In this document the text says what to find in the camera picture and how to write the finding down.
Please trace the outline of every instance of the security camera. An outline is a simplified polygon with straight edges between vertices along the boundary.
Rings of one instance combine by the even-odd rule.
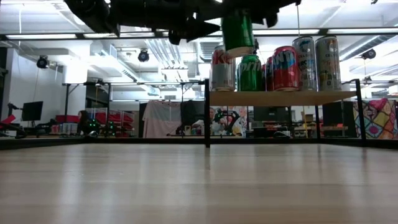
[[[38,68],[48,68],[49,67],[49,60],[46,55],[41,55],[40,58],[37,60],[36,66]]]
[[[371,49],[361,55],[363,59],[374,59],[376,56],[376,51]]]
[[[138,54],[138,61],[147,62],[149,60],[149,54],[147,49],[141,49],[141,52]]]

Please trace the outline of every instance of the soda can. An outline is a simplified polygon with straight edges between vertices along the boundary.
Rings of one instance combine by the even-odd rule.
[[[224,46],[217,46],[211,56],[210,90],[235,91],[235,58],[230,57]]]
[[[273,55],[274,90],[299,90],[300,73],[297,54],[292,46],[278,47]]]
[[[239,66],[240,91],[264,91],[262,85],[261,61],[257,55],[247,55],[242,58]]]
[[[341,90],[338,41],[335,36],[324,36],[315,42],[319,90]]]
[[[266,83],[267,83],[267,91],[274,91],[274,69],[272,68],[272,56],[267,58]]]
[[[231,57],[242,57],[253,53],[254,37],[250,13],[237,9],[221,19],[223,40]]]
[[[262,88],[264,91],[267,91],[267,78],[266,78],[266,64],[261,65],[261,85],[263,86]]]
[[[317,91],[317,64],[315,61],[315,42],[312,37],[299,37],[293,40],[293,47],[297,54],[297,64],[300,72],[302,91]]]

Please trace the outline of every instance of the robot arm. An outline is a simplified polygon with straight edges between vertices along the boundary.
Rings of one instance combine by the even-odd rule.
[[[232,134],[232,127],[239,119],[239,114],[236,111],[221,111],[221,109],[218,109],[214,116],[214,121],[219,122],[225,116],[232,117],[232,121],[229,123],[228,127],[225,127],[227,134],[230,135]]]

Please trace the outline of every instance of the white wall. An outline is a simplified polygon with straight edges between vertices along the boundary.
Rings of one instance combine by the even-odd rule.
[[[62,114],[60,105],[65,101],[62,93],[66,91],[62,86],[62,73],[58,72],[55,78],[55,70],[37,68],[36,62],[20,57],[14,49],[7,52],[7,69],[9,89],[4,90],[2,119],[7,117],[9,102],[21,108],[24,103],[43,101],[42,119],[36,124],[49,122],[55,115]],[[20,110],[13,111],[17,118],[15,123],[21,121],[21,114]]]

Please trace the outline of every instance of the cable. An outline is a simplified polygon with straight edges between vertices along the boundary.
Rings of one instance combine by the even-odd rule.
[[[36,88],[37,88],[37,82],[38,82],[38,80],[39,80],[39,71],[40,71],[40,69],[37,68],[35,91],[34,91],[34,93],[33,93],[33,102],[35,101],[35,97],[36,97]]]
[[[299,5],[297,7],[297,26],[298,26],[298,37],[300,37],[300,14],[299,14]]]

